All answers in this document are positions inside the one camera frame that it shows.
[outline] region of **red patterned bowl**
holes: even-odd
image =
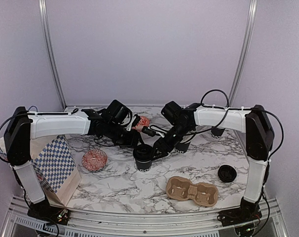
[[[89,171],[101,170],[107,164],[107,154],[99,149],[90,150],[82,157],[82,165]]]
[[[150,124],[150,120],[147,117],[140,116],[140,118],[141,120],[139,121],[139,123],[135,127],[133,127],[133,129],[137,130],[138,132],[141,132],[144,126],[148,127]]]

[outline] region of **checkered pattern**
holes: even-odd
[[[35,171],[42,187],[57,193],[71,175],[75,162],[64,136],[57,136],[33,160]]]

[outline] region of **gray marble vein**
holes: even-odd
[[[159,107],[130,107],[139,115],[146,116],[151,124],[170,128],[160,114]],[[152,145],[158,137],[142,134],[145,143]],[[82,182],[75,191],[68,207],[120,213],[183,213],[220,209],[239,205],[247,182],[248,162],[233,131],[227,130],[216,140],[209,133],[193,139],[185,154],[172,153],[169,157],[153,162],[150,171],[136,170],[132,149],[103,147],[94,142],[94,136],[72,135],[69,145]],[[111,145],[107,138],[101,144]],[[91,149],[101,149],[108,156],[107,166],[98,172],[86,170],[82,156]],[[232,183],[223,183],[217,172],[221,165],[229,164],[237,171]],[[192,200],[177,201],[167,197],[165,188],[172,176],[182,176],[193,183],[206,182],[217,186],[219,200],[213,207],[203,207]]]

